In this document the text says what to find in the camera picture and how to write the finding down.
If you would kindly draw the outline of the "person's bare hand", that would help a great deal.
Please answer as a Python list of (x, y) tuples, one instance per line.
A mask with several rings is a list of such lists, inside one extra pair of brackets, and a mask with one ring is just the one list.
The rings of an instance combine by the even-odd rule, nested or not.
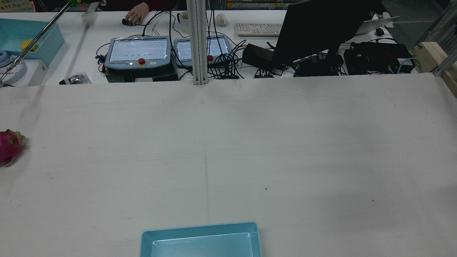
[(146, 2), (142, 2), (132, 8), (127, 15), (125, 20), (128, 21), (129, 25), (141, 25), (144, 18), (150, 13), (150, 7)]

